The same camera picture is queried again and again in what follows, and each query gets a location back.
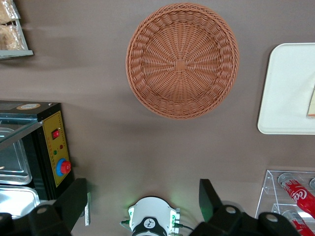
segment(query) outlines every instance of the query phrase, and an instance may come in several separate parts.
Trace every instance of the red switch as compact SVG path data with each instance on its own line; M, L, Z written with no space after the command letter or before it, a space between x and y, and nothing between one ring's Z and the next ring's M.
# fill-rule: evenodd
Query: red switch
M59 137L59 129L55 129L52 133L53 139L56 139L57 137Z
M69 161L64 161L61 164L61 173L68 174L71 171L71 163Z

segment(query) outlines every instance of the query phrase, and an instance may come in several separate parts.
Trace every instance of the yellow control panel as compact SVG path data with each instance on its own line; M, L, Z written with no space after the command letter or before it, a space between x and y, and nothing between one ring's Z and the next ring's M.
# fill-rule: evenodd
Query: yellow control panel
M43 129L47 143L48 153L50 156L51 168L54 173L56 187L67 176L67 171L62 173L61 164L63 163L63 170L70 168L65 166L69 162L68 149L65 141L63 121L61 112L56 112L43 121Z

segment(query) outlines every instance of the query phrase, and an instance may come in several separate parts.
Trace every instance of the round woven basket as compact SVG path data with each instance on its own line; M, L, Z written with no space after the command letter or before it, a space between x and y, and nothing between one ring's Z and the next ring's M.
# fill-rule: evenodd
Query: round woven basket
M234 84L239 64L235 36L216 12L190 3L160 8L131 38L126 72L139 101L173 119L217 107Z

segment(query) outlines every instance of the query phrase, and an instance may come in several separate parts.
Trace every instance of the coca-cola logo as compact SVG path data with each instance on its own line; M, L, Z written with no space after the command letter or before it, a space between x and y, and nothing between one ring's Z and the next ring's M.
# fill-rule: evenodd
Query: coca-cola logo
M304 189L297 190L296 192L293 192L292 194L292 199L294 200L295 203L298 202L298 200L305 199L307 196L307 192Z

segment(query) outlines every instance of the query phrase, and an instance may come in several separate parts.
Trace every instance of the coca-cola can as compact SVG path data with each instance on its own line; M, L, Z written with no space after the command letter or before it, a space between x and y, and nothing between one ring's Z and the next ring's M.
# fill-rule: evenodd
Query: coca-cola can
M287 210L282 214L296 228L301 236L314 236L312 230L306 225L303 218L294 210Z
M299 208L315 218L315 197L291 173L279 176L278 183Z
M315 190L315 178L310 181L310 187L312 190Z

